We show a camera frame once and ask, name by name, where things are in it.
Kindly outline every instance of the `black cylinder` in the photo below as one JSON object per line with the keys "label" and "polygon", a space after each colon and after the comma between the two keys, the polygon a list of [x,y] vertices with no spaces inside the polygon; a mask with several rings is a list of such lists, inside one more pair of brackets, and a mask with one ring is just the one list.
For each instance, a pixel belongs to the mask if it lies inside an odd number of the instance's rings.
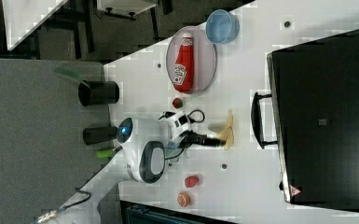
{"label": "black cylinder", "polygon": [[119,89],[116,82],[85,82],[88,83],[90,87],[80,83],[78,88],[79,101],[83,106],[109,105],[117,103],[119,98]]}
{"label": "black cylinder", "polygon": [[182,141],[182,143],[197,144],[197,145],[206,146],[206,147],[221,147],[226,142],[221,141],[217,138],[209,138],[209,137],[207,137],[206,134],[202,135],[202,134],[197,134],[197,133],[191,132],[186,135],[186,138]]}
{"label": "black cylinder", "polygon": [[116,139],[117,127],[87,128],[83,131],[83,141],[89,146]]}

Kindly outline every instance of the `warning label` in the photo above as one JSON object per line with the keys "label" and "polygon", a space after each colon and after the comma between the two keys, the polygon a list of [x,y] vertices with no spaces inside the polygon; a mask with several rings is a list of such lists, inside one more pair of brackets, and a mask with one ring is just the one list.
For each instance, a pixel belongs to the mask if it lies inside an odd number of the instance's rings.
{"label": "warning label", "polygon": [[290,187],[290,194],[292,195],[292,197],[295,197],[296,195],[301,193],[301,190],[296,189],[295,187],[293,187],[291,185],[289,187]]}

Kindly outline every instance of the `gray surface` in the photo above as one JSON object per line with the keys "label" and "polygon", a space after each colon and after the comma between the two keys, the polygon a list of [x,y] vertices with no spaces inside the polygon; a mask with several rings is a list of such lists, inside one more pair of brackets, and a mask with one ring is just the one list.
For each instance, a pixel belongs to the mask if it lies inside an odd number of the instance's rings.
{"label": "gray surface", "polygon": [[[58,208],[104,163],[82,131],[108,125],[108,106],[83,107],[77,85],[53,73],[59,64],[0,60],[0,223],[30,223]],[[103,78],[100,63],[69,67]]]}

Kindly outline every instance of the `black handle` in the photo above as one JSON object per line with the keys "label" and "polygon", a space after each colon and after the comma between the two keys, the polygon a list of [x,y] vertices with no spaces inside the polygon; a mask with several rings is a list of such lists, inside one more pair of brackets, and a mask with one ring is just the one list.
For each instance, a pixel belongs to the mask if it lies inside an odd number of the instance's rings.
{"label": "black handle", "polygon": [[221,147],[223,146],[226,142],[225,141],[221,141],[220,139],[217,138],[209,138],[207,137],[207,135],[202,135],[202,134],[197,134],[197,133],[189,133],[185,139],[183,139],[182,143],[185,144],[197,144],[197,145],[201,145],[201,146],[206,146],[206,147]]}
{"label": "black handle", "polygon": [[265,146],[278,144],[278,141],[272,141],[272,142],[264,141],[263,120],[261,119],[261,110],[260,110],[259,101],[262,99],[270,98],[271,96],[272,96],[271,94],[260,95],[258,94],[258,92],[256,92],[254,100],[252,102],[252,109],[251,109],[252,128],[254,130],[255,139],[263,149]]}

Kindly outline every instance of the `black cup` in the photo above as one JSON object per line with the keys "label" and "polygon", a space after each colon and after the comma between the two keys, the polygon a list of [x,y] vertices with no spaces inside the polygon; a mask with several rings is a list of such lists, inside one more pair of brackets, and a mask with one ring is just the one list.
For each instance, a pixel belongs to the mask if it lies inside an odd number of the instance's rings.
{"label": "black cup", "polygon": [[85,81],[79,85],[79,101],[83,106],[115,104],[119,98],[119,89],[116,82]]}
{"label": "black cup", "polygon": [[117,127],[87,128],[83,131],[83,141],[89,146],[117,138]]}

